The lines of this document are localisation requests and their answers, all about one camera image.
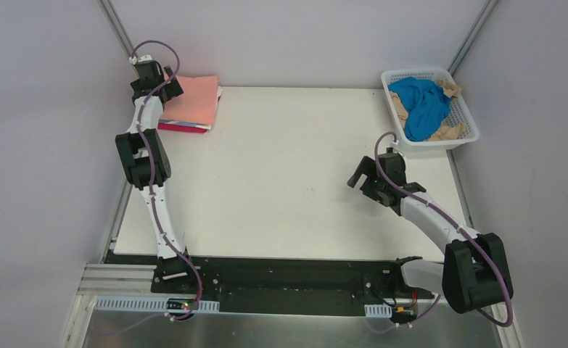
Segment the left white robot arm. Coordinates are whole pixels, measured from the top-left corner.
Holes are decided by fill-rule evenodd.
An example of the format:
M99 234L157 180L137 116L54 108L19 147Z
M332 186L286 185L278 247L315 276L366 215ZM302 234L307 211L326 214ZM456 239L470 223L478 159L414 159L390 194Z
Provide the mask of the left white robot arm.
M135 112L131 125L115 137L126 180L140 193L155 233L155 279L171 281L189 274L184 236L176 233L168 209L167 181L171 177L168 155L157 131L165 105L183 90L169 66L149 55L129 62L138 73L131 82Z

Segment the pink t shirt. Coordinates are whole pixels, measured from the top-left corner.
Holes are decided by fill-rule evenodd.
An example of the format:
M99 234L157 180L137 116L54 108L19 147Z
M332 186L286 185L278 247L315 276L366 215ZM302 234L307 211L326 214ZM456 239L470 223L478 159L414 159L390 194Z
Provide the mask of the pink t shirt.
M159 124L210 130L215 123L222 89L217 75L176 76L183 93L167 101Z

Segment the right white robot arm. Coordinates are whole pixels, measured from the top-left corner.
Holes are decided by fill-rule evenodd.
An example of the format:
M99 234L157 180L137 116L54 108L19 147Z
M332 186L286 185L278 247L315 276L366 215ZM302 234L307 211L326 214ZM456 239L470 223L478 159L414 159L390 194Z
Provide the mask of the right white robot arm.
M415 225L442 252L439 262L400 260L396 273L405 286L439 294L461 314L500 303L512 309L514 289L501 238L460 224L422 185L409 182L401 154L388 149L375 159L363 157L347 185L359 186L364 196Z

